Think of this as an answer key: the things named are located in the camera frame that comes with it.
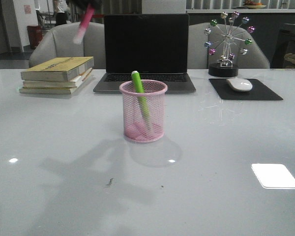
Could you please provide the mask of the green highlighter pen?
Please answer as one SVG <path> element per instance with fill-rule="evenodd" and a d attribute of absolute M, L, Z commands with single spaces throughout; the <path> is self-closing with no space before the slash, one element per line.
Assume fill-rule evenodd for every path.
<path fill-rule="evenodd" d="M 138 71 L 132 71 L 131 72 L 131 78 L 132 78 L 132 82 L 133 82 L 135 92 L 136 93 L 145 93 L 139 72 Z M 151 126 L 151 123 L 150 123 L 147 98 L 144 97 L 144 96 L 138 96 L 137 98 L 138 98 L 138 101 L 139 101 L 142 117 L 143 117 L 143 119 L 145 121 L 145 124 L 146 124 L 146 127 L 147 127 L 147 131 L 151 131 L 152 126 Z"/>

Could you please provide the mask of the pink highlighter pen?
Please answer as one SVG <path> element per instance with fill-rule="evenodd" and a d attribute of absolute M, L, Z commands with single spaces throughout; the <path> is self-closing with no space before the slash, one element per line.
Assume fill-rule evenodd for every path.
<path fill-rule="evenodd" d="M 87 6 L 87 9 L 84 14 L 84 18 L 80 22 L 78 31 L 76 35 L 73 38 L 74 44 L 81 44 L 84 38 L 84 35 L 86 33 L 86 30 L 89 26 L 90 20 L 92 19 L 92 16 L 94 14 L 95 9 L 92 7 L 92 5 L 89 3 Z"/>

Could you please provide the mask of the pink mesh pen holder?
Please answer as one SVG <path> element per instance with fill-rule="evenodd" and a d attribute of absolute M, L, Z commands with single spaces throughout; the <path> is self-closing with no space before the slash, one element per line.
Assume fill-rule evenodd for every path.
<path fill-rule="evenodd" d="M 142 80 L 144 93 L 137 93 L 132 81 L 119 86 L 123 100 L 123 131 L 127 139 L 150 143 L 164 135 L 165 92 L 167 85 Z"/>

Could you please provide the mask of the grey laptop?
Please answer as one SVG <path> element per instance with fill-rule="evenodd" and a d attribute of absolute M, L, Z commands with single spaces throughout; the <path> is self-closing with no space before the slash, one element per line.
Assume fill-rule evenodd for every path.
<path fill-rule="evenodd" d="M 95 93 L 119 93 L 138 71 L 157 80 L 168 93 L 196 91 L 188 73 L 189 16 L 183 14 L 114 14 L 104 17 L 106 73 Z"/>

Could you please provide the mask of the middle book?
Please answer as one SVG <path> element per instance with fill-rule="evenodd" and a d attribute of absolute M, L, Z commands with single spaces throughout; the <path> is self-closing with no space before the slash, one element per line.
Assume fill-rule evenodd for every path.
<path fill-rule="evenodd" d="M 44 81 L 23 81 L 25 88 L 77 88 L 79 87 L 91 74 L 92 68 L 86 70 L 83 74 L 78 75 L 68 82 L 44 82 Z"/>

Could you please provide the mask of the white computer mouse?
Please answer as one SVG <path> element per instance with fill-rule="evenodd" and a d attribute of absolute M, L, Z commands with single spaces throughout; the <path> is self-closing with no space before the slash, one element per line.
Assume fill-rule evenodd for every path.
<path fill-rule="evenodd" d="M 248 79 L 242 79 L 242 78 L 229 78 L 226 80 L 229 87 L 234 91 L 239 92 L 246 92 L 251 91 L 253 88 L 253 85 Z"/>

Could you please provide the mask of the yellow top book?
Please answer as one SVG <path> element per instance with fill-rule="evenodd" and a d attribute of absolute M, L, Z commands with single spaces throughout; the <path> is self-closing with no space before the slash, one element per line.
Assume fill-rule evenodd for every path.
<path fill-rule="evenodd" d="M 94 67 L 93 57 L 60 57 L 21 72 L 24 81 L 68 82 Z"/>

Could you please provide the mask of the white cabinet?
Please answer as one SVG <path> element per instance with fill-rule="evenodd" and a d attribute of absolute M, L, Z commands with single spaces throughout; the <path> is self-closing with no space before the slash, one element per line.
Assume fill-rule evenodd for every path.
<path fill-rule="evenodd" d="M 186 12 L 186 0 L 143 0 L 143 14 L 174 14 Z"/>

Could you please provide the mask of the black mouse pad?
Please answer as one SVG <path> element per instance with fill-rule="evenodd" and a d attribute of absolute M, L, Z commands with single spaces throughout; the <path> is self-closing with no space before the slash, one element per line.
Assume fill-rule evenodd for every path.
<path fill-rule="evenodd" d="M 224 100 L 256 100 L 281 101 L 283 98 L 257 79 L 248 79 L 252 84 L 250 91 L 235 91 L 228 85 L 226 79 L 209 79 L 215 91 Z"/>

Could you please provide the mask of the red barrier belt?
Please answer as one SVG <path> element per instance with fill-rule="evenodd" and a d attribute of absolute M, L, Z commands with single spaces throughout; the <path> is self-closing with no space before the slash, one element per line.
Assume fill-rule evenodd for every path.
<path fill-rule="evenodd" d="M 92 18 L 103 18 L 104 14 L 93 14 Z"/>

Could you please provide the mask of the ferris wheel desk ornament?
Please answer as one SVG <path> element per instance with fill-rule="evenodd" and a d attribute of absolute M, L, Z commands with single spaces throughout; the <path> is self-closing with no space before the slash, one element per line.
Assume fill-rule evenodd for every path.
<path fill-rule="evenodd" d="M 218 51 L 221 55 L 217 57 L 215 63 L 211 63 L 208 66 L 208 73 L 212 76 L 217 77 L 235 77 L 238 75 L 238 66 L 234 63 L 236 58 L 236 53 L 231 49 L 233 45 L 237 46 L 239 53 L 242 55 L 247 54 L 248 50 L 246 48 L 240 47 L 239 43 L 242 41 L 245 45 L 251 45 L 252 39 L 241 39 L 238 36 L 241 34 L 237 31 L 242 25 L 249 23 L 249 17 L 242 17 L 239 26 L 235 27 L 234 23 L 236 19 L 240 16 L 238 11 L 234 11 L 232 14 L 227 12 L 222 12 L 220 18 L 224 20 L 224 28 L 220 28 L 218 25 L 218 20 L 213 19 L 209 22 L 210 27 L 204 29 L 204 34 L 209 36 L 215 34 L 219 36 L 216 41 L 207 41 L 204 43 L 204 47 L 207 49 L 209 56 L 214 56 Z"/>

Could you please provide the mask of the bottom book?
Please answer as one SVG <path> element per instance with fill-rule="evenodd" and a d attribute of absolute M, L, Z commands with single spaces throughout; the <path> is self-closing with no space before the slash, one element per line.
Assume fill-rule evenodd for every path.
<path fill-rule="evenodd" d="M 25 88 L 22 86 L 19 88 L 19 92 L 28 93 L 28 94 L 72 94 L 79 87 L 77 88 Z"/>

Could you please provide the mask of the red trash bin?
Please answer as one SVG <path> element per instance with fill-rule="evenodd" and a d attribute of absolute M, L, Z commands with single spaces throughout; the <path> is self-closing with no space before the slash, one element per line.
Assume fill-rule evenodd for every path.
<path fill-rule="evenodd" d="M 37 46 L 39 45 L 39 43 L 41 42 L 43 38 L 41 26 L 39 25 L 27 26 L 27 31 L 28 31 L 30 48 L 31 49 L 37 48 Z"/>

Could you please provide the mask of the fruit bowl on counter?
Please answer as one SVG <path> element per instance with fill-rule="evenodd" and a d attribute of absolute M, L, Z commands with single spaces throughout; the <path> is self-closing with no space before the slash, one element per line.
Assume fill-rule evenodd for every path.
<path fill-rule="evenodd" d="M 263 3 L 256 2 L 255 0 L 244 0 L 243 6 L 247 9 L 263 9 L 266 7 Z"/>

